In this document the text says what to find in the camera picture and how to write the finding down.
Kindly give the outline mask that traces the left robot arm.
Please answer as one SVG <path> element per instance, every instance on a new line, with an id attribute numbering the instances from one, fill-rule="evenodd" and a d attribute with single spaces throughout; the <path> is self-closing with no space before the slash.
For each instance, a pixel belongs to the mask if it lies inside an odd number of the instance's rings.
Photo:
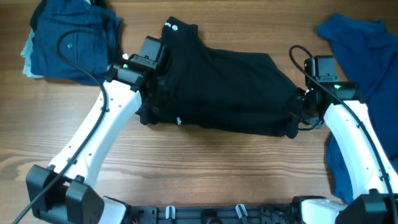
<path id="1" fill-rule="evenodd" d="M 139 110 L 141 90 L 164 57 L 164 44 L 146 37 L 139 54 L 108 68 L 101 93 L 70 142 L 47 167 L 34 165 L 22 211 L 49 223 L 131 223 L 130 205 L 95 191 L 101 166 L 119 132 Z"/>

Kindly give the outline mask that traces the black t-shirt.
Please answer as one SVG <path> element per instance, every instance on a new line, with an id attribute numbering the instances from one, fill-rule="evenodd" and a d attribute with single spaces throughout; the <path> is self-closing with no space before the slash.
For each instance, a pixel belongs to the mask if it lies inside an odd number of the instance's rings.
<path id="1" fill-rule="evenodd" d="M 269 55 L 209 48 L 197 25 L 175 17 L 166 20 L 161 39 L 168 56 L 150 79 L 141 124 L 296 137 L 298 88 Z"/>

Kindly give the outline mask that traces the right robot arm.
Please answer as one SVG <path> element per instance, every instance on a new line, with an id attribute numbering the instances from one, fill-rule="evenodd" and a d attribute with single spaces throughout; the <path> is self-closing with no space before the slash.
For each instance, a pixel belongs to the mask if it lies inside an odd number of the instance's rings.
<path id="1" fill-rule="evenodd" d="M 301 223 L 397 223 L 397 173 L 373 130 L 368 107 L 353 82 L 336 76 L 332 56 L 309 55 L 297 67 L 307 91 L 300 94 L 300 119 L 311 128 L 326 125 L 347 169 L 352 202 L 297 197 Z"/>

